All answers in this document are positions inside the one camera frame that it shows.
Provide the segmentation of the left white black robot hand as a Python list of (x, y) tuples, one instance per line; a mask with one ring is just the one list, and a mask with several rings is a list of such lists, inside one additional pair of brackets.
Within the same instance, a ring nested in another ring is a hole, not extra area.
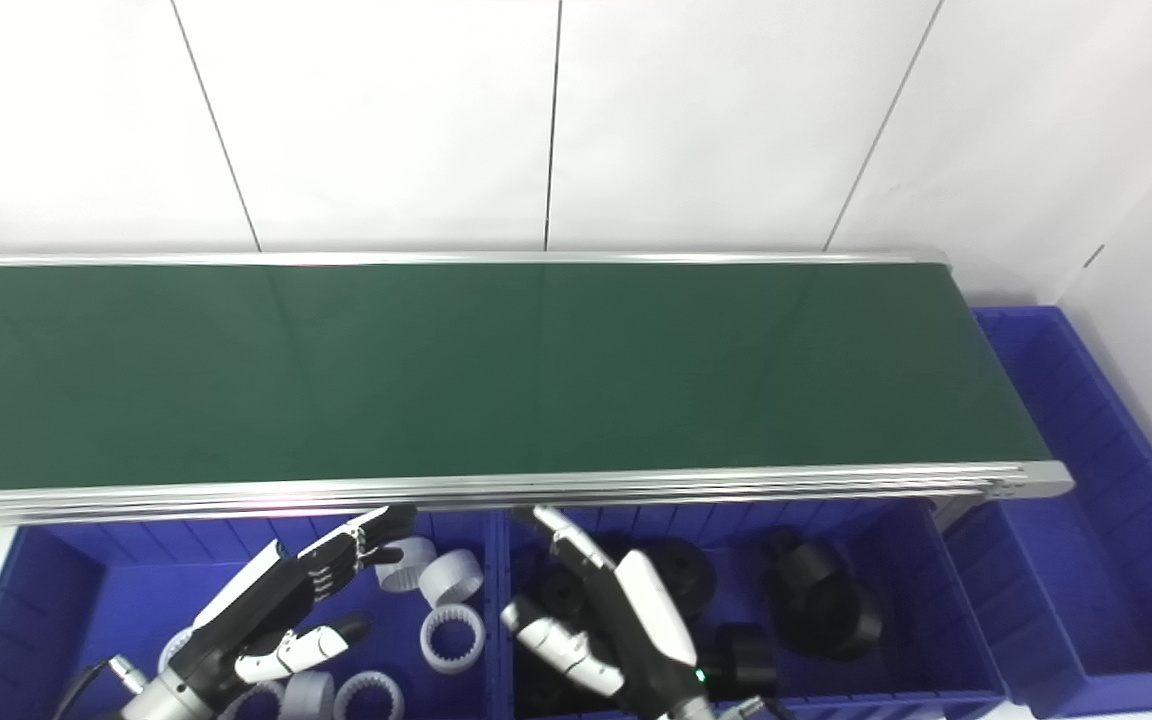
[(356, 575), (402, 558), (394, 543), (411, 537), (412, 503), (364, 511), (329, 530), (297, 555), (270, 541), (247, 568), (200, 611), (191, 638), (168, 661), (174, 691), (191, 691), (221, 711), (253, 685), (238, 675), (238, 657), (266, 655), (314, 609), (343, 591)]

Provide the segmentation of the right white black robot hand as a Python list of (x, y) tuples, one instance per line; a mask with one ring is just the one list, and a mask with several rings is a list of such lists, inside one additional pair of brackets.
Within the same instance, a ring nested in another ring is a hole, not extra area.
[(613, 559), (558, 507), (516, 506), (511, 520), (535, 530), (579, 579), (602, 621), (611, 660), (594, 655), (588, 632), (573, 632), (539, 602), (517, 594), (500, 611), (511, 637), (568, 682), (617, 702), (639, 719), (713, 719), (698, 652), (652, 560), (631, 550)]

